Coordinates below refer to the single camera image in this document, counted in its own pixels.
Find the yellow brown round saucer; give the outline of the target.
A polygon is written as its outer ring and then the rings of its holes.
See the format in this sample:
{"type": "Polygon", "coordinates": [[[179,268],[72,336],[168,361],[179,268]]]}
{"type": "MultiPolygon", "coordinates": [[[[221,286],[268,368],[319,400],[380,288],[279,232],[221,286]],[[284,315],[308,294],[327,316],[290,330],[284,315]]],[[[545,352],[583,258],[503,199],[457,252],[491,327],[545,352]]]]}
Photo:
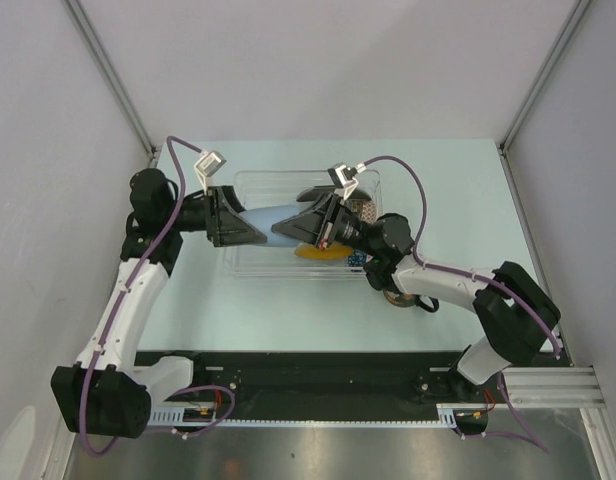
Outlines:
{"type": "Polygon", "coordinates": [[[294,250],[294,254],[297,257],[313,261],[347,259],[353,252],[354,250],[351,247],[341,244],[333,244],[326,249],[319,249],[312,245],[302,243],[294,250]]]}

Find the black floral square plate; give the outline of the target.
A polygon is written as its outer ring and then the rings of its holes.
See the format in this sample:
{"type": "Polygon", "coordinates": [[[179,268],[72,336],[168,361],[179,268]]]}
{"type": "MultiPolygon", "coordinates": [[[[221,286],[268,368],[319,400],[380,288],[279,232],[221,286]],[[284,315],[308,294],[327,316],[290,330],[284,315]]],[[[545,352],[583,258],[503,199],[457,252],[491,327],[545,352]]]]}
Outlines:
{"type": "MultiPolygon", "coordinates": [[[[334,185],[313,186],[302,190],[296,197],[298,203],[308,203],[318,200],[326,194],[334,193],[336,187],[334,185]]],[[[371,201],[372,197],[363,189],[355,189],[348,197],[348,201],[371,201]]]]}

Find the clear plastic dish rack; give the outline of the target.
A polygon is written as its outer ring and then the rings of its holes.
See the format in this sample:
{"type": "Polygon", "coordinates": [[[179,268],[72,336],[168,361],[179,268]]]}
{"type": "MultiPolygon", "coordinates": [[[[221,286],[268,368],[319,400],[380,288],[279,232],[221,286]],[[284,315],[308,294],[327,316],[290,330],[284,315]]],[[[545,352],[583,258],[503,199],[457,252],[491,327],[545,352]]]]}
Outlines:
{"type": "MultiPolygon", "coordinates": [[[[248,209],[291,206],[294,213],[310,203],[298,203],[297,195],[313,186],[332,185],[324,170],[294,171],[240,171],[234,176],[238,199],[248,209]]],[[[376,204],[378,217],[382,214],[382,193],[380,175],[375,170],[359,176],[359,189],[366,191],[376,204]]],[[[294,254],[299,245],[286,237],[275,240],[271,246],[240,245],[230,247],[225,259],[230,271],[241,277],[292,277],[292,278],[361,278],[359,273],[351,272],[346,259],[334,261],[313,261],[299,258],[294,254]]]]}

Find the pink patterned bowl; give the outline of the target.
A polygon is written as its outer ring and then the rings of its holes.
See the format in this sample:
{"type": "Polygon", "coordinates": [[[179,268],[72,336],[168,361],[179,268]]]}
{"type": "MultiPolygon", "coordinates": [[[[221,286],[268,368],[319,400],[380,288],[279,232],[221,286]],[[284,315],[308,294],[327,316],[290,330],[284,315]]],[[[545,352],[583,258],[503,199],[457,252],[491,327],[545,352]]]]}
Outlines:
{"type": "Polygon", "coordinates": [[[361,221],[374,223],[377,218],[377,207],[372,200],[349,199],[347,208],[361,221]]]}

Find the blue triangle patterned bowl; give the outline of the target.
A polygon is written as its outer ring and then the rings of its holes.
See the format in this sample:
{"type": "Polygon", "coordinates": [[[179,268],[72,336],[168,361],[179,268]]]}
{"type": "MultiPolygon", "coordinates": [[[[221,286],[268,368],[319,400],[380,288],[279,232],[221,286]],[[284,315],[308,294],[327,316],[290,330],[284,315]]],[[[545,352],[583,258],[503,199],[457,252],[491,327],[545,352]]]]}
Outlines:
{"type": "Polygon", "coordinates": [[[346,259],[347,268],[353,273],[359,273],[363,270],[364,265],[368,261],[368,255],[362,251],[354,251],[346,259]]]}

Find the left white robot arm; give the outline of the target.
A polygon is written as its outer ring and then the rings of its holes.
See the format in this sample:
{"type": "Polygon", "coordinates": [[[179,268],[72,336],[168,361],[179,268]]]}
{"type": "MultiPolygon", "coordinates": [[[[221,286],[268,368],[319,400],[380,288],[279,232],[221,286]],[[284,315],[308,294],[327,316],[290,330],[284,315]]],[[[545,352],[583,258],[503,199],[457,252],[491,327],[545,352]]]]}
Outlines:
{"type": "Polygon", "coordinates": [[[73,433],[135,439],[154,406],[207,392],[209,376],[190,357],[164,356],[136,372],[139,340],[172,276],[183,233],[204,232],[216,247],[265,238],[245,220],[245,208],[228,185],[188,194],[162,171],[144,169],[130,180],[130,203],[118,276],[104,313],[74,364],[57,367],[51,377],[73,433]]]}

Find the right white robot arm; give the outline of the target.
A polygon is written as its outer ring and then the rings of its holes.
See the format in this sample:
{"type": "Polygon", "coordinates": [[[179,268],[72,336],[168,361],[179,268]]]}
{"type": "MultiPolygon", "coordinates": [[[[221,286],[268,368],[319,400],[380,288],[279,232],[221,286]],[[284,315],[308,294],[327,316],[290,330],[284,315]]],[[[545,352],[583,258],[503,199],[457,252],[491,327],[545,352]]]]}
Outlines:
{"type": "Polygon", "coordinates": [[[560,311],[518,264],[505,262],[491,271],[461,270],[420,258],[406,217],[389,213],[368,223],[356,217],[338,195],[321,196],[304,210],[271,227],[276,234],[325,249],[333,243],[369,255],[364,265],[372,288],[396,296],[427,297],[474,313],[484,335],[449,370],[449,388],[472,401],[486,382],[510,366],[527,367],[550,342],[560,311]]]}

